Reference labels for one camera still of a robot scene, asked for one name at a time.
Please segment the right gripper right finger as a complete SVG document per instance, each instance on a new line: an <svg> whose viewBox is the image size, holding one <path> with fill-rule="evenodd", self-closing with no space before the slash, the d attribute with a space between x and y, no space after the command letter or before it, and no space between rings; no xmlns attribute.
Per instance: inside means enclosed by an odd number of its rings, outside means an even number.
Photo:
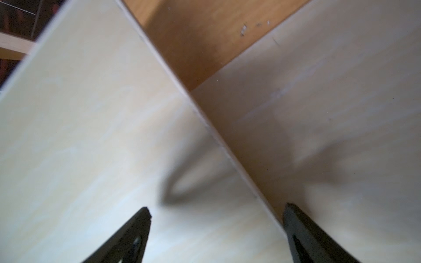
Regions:
<svg viewBox="0 0 421 263"><path fill-rule="evenodd" d="M286 204L283 223L295 263L358 262L297 205Z"/></svg>

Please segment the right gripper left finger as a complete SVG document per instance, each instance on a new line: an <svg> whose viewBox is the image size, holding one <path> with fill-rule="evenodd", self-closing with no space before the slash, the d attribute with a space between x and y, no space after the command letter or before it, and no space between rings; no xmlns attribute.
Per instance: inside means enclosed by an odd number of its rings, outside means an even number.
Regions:
<svg viewBox="0 0 421 263"><path fill-rule="evenodd" d="M148 208L142 207L84 263L141 263L151 218Z"/></svg>

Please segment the white canvas board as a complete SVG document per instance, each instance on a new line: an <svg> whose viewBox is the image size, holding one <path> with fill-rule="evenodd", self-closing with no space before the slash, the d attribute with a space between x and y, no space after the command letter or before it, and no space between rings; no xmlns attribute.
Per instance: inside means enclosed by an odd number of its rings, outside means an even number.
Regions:
<svg viewBox="0 0 421 263"><path fill-rule="evenodd" d="M1 93L1 262L81 263L142 207L146 263L291 262L123 6L69 1Z"/></svg>
<svg viewBox="0 0 421 263"><path fill-rule="evenodd" d="M420 262L420 1L311 1L193 97L278 215Z"/></svg>

